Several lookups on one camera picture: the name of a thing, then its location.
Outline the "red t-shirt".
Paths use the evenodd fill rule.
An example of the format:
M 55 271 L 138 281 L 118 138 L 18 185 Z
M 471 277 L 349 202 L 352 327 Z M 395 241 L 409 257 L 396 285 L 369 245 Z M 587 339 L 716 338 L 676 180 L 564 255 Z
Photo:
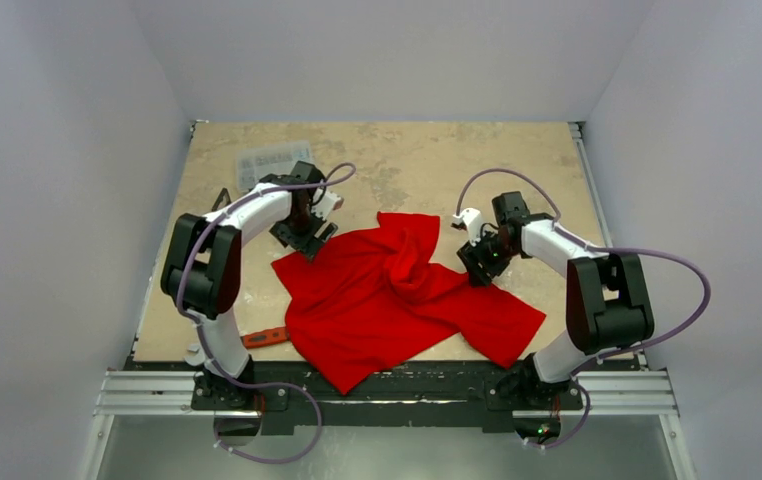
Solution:
M 294 253 L 273 262 L 291 297 L 285 326 L 297 352 L 341 394 L 456 334 L 511 367 L 545 313 L 432 262 L 439 217 L 380 212 L 376 219 L 375 228 L 335 236 L 314 260 Z

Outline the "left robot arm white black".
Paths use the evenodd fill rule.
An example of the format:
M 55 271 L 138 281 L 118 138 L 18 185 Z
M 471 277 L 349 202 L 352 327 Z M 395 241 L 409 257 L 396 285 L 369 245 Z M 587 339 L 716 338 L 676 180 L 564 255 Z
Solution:
M 204 215 L 175 222 L 160 276 L 161 291 L 194 325 L 204 370 L 221 377 L 216 395 L 229 408 L 254 399 L 251 355 L 239 333 L 234 303 L 241 288 L 243 248 L 261 233 L 313 261 L 337 231 L 330 222 L 343 199 L 340 183 L 312 163 L 264 176 L 248 193 Z

